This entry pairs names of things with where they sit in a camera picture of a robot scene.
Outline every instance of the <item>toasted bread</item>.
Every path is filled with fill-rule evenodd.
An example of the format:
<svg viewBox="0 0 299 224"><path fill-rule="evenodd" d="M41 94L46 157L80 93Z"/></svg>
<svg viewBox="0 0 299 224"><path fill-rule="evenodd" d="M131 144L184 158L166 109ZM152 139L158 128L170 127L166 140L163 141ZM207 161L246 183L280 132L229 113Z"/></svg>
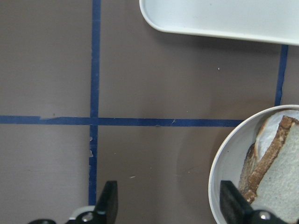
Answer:
<svg viewBox="0 0 299 224"><path fill-rule="evenodd" d="M299 218L299 197L296 197L299 178L295 178L299 169L298 137L299 121L283 116L272 143L260 160L253 146L249 148L239 182L239 190L249 203L268 207L289 223Z"/></svg>

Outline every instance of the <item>sandwich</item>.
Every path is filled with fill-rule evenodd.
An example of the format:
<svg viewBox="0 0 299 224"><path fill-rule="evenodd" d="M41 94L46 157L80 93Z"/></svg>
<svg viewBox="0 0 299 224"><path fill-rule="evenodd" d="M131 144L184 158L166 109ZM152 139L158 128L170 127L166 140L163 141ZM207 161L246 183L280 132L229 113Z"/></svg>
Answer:
<svg viewBox="0 0 299 224"><path fill-rule="evenodd" d="M238 189L253 208L299 218L299 111L269 117L246 154Z"/></svg>

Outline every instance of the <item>white tray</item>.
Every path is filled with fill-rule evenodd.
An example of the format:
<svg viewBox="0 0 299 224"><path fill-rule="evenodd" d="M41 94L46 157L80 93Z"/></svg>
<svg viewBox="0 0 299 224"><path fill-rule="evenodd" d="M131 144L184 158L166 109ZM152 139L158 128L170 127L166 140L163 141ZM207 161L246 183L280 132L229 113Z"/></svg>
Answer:
<svg viewBox="0 0 299 224"><path fill-rule="evenodd" d="M139 0L167 33L299 45L299 0Z"/></svg>

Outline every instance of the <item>blue tape line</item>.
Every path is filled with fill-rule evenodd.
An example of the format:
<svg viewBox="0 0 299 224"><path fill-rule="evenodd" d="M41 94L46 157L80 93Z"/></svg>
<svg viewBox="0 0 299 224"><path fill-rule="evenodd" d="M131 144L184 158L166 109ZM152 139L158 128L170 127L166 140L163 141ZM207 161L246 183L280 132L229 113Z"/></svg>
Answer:
<svg viewBox="0 0 299 224"><path fill-rule="evenodd" d="M232 119L138 119L138 118L76 118L43 119L30 116L0 116L0 124L19 125L90 125L90 126L164 126L164 127L236 127L243 120ZM96 139L98 130L90 130Z"/></svg>
<svg viewBox="0 0 299 224"><path fill-rule="evenodd" d="M278 80L277 80L275 104L274 104L275 106L279 106L281 104L282 88L285 80L285 69L286 69L286 62L288 58L288 49L289 49L288 45L281 46Z"/></svg>
<svg viewBox="0 0 299 224"><path fill-rule="evenodd" d="M100 12L101 1L93 0L93 28L92 28L92 70L90 117L99 116L99 86L100 86Z"/></svg>
<svg viewBox="0 0 299 224"><path fill-rule="evenodd" d="M236 127L242 120L99 118L101 126Z"/></svg>
<svg viewBox="0 0 299 224"><path fill-rule="evenodd" d="M99 88L100 88L100 17L101 1L93 0L93 25L92 25L92 71L91 71L91 95L90 117L99 116ZM98 154L98 126L90 126L90 151L93 154L89 158L89 193L88 204L95 205L97 198L97 154Z"/></svg>
<svg viewBox="0 0 299 224"><path fill-rule="evenodd" d="M98 158L98 126L90 125L90 142L89 149L89 186L88 186L88 203L96 204L97 195L97 158Z"/></svg>

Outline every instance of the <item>white plate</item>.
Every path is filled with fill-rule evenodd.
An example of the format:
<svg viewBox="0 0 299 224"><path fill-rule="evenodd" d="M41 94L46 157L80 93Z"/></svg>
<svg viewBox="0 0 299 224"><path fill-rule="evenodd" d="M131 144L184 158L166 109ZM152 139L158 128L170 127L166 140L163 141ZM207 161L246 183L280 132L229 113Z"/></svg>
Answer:
<svg viewBox="0 0 299 224"><path fill-rule="evenodd" d="M299 45L297 0L139 0L162 32Z"/></svg>
<svg viewBox="0 0 299 224"><path fill-rule="evenodd" d="M218 224L225 224L219 206L220 181L230 180L237 187L246 153L255 142L259 128L272 114L281 110L299 110L299 105L282 105L261 111L239 124L220 146L209 177L209 202L213 216Z"/></svg>

